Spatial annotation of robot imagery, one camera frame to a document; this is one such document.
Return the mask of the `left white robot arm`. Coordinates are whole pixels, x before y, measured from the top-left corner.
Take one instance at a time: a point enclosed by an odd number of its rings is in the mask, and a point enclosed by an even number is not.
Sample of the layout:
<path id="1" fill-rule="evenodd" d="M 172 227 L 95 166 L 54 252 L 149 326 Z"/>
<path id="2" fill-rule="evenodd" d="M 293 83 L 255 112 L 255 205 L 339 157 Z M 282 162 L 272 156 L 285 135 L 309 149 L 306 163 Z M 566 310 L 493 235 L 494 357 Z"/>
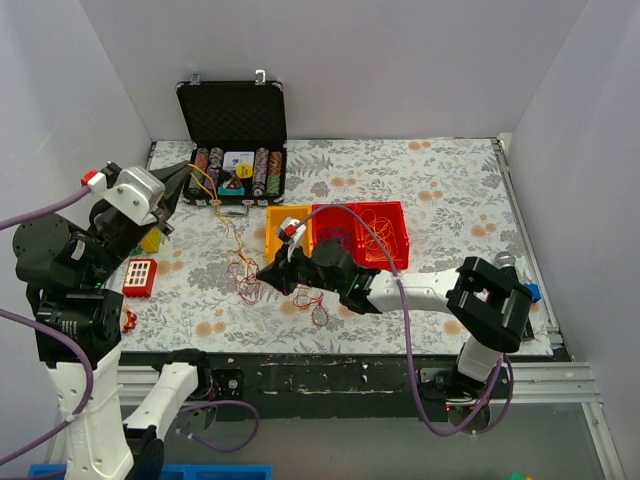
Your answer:
<path id="1" fill-rule="evenodd" d="M 121 413 L 118 367 L 123 296 L 107 280 L 152 230 L 170 234 L 170 218 L 190 175 L 187 163 L 159 170 L 114 163 L 87 173 L 94 194 L 81 228 L 53 204 L 2 222 L 14 232 L 17 277 L 26 285 L 37 351 L 54 383 L 69 479 L 156 479 L 164 439 L 181 406 L 213 386 L 205 354 L 170 353 L 151 391 L 130 416 Z"/>

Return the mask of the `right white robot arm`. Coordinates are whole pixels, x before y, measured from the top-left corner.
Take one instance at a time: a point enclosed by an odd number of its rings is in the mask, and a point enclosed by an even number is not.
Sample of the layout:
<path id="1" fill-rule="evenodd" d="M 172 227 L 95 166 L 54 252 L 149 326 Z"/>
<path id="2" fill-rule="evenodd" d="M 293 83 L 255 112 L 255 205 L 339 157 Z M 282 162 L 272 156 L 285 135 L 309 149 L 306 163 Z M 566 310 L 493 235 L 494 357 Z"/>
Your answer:
<path id="1" fill-rule="evenodd" d="M 319 243 L 310 256 L 300 247 L 283 245 L 256 278 L 283 295 L 300 285 L 334 292 L 357 314 L 406 309 L 455 316 L 470 339 L 458 356 L 452 383 L 469 398 L 486 389 L 503 355 L 519 350 L 533 302 L 532 292 L 509 265 L 500 269 L 467 257 L 457 269 L 398 276 L 356 264 L 335 240 Z"/>

